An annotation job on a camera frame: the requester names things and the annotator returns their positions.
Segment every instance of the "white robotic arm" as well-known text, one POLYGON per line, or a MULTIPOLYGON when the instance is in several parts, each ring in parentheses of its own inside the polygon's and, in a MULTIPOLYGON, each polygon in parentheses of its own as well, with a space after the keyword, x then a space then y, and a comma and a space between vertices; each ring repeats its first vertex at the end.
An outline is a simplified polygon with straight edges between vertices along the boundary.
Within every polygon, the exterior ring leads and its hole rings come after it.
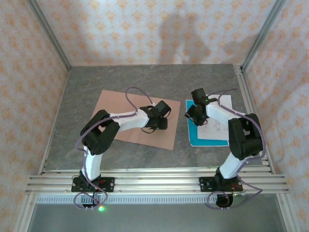
MULTIPOLYGON (((206 114, 210 118, 215 118, 227 128, 229 120, 234 118, 240 118, 240 116, 232 114, 231 112, 228 112, 225 109, 221 108, 216 101, 206 105, 206 114)), ((243 165, 244 162, 246 162, 247 159, 250 159, 252 157, 253 156, 248 156, 243 160, 239 160, 233 155, 232 152, 230 152, 225 162, 219 168, 222 177, 224 179, 231 179, 233 177, 236 177, 237 170, 243 165)))
MULTIPOLYGON (((122 114, 110 114, 113 121, 119 124, 119 130, 117 132, 129 130, 131 128, 143 128, 147 125, 149 117, 145 111, 138 109, 136 115, 131 117, 124 117, 127 115, 133 115, 134 112, 122 113, 122 114)), ((85 175, 85 170, 87 170, 87 175, 90 181, 98 178, 100 176, 100 165, 103 153, 98 155, 92 155, 91 151, 87 146, 84 145, 84 150, 86 151, 85 156, 85 167, 82 168, 82 173, 85 175)))
POLYGON ((131 128, 166 130, 168 120, 165 115, 169 112, 171 108, 164 101, 121 114, 98 111, 81 131, 85 159, 80 175, 73 179, 71 191, 93 192, 96 190, 94 186, 100 186, 106 192, 112 191, 113 184, 108 185, 107 182, 113 182, 114 178, 101 177, 100 164, 104 152, 111 146, 116 134, 131 128))
POLYGON ((236 112, 234 114, 218 104, 216 98, 210 99, 205 91, 200 88, 191 92, 195 105, 186 112, 185 117, 192 120, 197 126, 201 126, 207 118, 214 118, 228 127, 230 153, 216 171, 214 177, 201 177, 199 179, 202 192, 226 191, 235 189, 239 179, 237 173, 243 167, 246 160, 256 156, 263 150, 261 135, 251 119, 257 123, 257 115, 236 112))

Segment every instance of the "gray floor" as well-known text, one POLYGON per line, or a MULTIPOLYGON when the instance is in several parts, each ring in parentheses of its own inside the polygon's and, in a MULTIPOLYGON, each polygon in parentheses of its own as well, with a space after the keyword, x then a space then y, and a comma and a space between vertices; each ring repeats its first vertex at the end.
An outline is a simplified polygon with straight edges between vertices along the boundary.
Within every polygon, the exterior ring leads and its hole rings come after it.
MULTIPOLYGON (((234 200, 235 205, 244 197, 234 200)), ((105 205, 105 211, 37 204, 28 232, 285 232, 275 194, 243 206, 211 210, 204 204, 105 205)))
MULTIPOLYGON (((203 87, 206 93, 239 87, 232 65, 140 65, 73 67, 56 120, 45 170, 78 170, 83 154, 74 150, 81 129, 89 121, 103 89, 125 92, 142 88, 152 97, 181 101, 174 150, 115 140, 104 154, 101 169, 216 167, 226 159, 228 147, 191 147, 185 100, 203 87)), ((240 90, 230 93, 233 108, 245 112, 240 90)))

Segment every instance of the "wallpaper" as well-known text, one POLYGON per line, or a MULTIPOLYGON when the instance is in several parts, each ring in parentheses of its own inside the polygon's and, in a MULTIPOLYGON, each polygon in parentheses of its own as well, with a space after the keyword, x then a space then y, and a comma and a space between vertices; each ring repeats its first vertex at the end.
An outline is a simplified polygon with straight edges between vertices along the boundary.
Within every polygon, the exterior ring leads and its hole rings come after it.
POLYGON ((25 0, 0 1, 0 231, 37 174, 67 72, 25 0))
POLYGON ((275 0, 38 0, 72 66, 240 65, 275 0))
POLYGON ((248 79, 268 145, 309 231, 309 8, 288 0, 254 58, 248 79))

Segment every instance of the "brown paper sheet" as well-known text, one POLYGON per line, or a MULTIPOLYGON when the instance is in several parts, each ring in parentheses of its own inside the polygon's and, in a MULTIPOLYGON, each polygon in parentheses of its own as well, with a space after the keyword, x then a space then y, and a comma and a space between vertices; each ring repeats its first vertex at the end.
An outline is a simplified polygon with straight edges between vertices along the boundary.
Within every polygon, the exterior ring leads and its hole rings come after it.
MULTIPOLYGON (((128 97, 137 108, 150 105, 148 98, 145 96, 128 94, 128 97)), ((180 101, 172 101, 161 98, 151 99, 154 103, 159 103, 159 101, 163 100, 172 109, 170 115, 168 116, 168 128, 166 130, 156 130, 151 134, 142 132, 140 128, 133 128, 117 133, 115 139, 173 150, 180 110, 180 101)), ((108 113, 115 114, 134 111, 134 108, 126 100, 125 93, 108 90, 102 91, 92 117, 102 109, 106 110, 108 113)))

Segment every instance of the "gray table surface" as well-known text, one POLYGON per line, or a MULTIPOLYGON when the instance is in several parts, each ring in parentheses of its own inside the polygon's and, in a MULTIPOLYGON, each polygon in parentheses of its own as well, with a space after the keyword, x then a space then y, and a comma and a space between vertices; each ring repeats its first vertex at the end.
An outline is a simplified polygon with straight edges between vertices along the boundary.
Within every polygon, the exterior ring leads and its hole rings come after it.
MULTIPOLYGON (((125 92, 129 86, 151 97, 181 102, 172 151, 114 140, 103 155, 101 169, 216 167, 229 154, 228 147, 192 147, 188 140, 185 100, 203 87, 206 93, 239 87, 234 68, 228 64, 139 65, 73 67, 60 105, 45 170, 79 170, 82 152, 74 146, 81 129, 90 120, 102 90, 125 92)), ((245 112, 240 90, 230 92, 235 110, 245 112)))

